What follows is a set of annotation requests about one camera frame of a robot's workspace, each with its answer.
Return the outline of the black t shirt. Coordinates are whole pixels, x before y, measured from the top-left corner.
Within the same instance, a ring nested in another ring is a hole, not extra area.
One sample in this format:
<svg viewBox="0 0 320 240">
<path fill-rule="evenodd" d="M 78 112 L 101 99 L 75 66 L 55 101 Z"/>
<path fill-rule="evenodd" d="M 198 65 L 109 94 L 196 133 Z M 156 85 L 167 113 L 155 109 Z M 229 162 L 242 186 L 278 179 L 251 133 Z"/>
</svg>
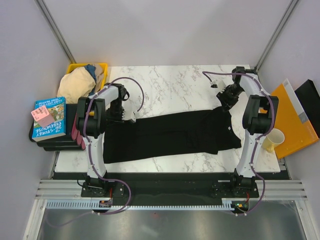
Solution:
<svg viewBox="0 0 320 240">
<path fill-rule="evenodd" d="M 183 154 L 216 155 L 241 146 L 231 114 L 219 106 L 108 125 L 103 160 L 111 164 Z"/>
</svg>

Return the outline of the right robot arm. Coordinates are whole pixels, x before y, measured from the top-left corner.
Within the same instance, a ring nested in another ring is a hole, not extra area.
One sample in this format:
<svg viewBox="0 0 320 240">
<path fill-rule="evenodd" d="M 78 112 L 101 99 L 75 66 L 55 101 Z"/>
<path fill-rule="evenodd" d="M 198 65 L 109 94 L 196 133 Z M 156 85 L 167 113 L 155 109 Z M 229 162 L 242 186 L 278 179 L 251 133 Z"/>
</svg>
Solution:
<svg viewBox="0 0 320 240">
<path fill-rule="evenodd" d="M 234 181 L 229 191 L 235 197 L 242 196 L 254 185 L 262 143 L 274 128 L 279 99 L 271 96 L 261 85 L 257 73 L 252 69 L 237 66 L 230 73 L 233 83 L 217 94 L 222 109 L 229 111 L 239 100 L 241 93 L 248 97 L 242 117 L 245 140 L 239 163 L 234 171 Z"/>
</svg>

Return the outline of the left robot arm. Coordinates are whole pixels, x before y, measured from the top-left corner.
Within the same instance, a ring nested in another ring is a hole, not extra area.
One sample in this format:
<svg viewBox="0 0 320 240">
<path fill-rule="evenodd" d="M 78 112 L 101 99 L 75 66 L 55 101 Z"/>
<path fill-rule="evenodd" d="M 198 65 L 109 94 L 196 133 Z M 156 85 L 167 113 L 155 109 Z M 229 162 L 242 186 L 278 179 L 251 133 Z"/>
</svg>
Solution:
<svg viewBox="0 0 320 240">
<path fill-rule="evenodd" d="M 129 96 L 122 84 L 112 83 L 94 95 L 82 96 L 77 101 L 75 125 L 85 143 L 87 182 L 95 180 L 92 191 L 99 197 L 106 196 L 110 191 L 103 157 L 104 133 L 108 125 L 124 122 L 123 101 L 128 100 Z"/>
</svg>

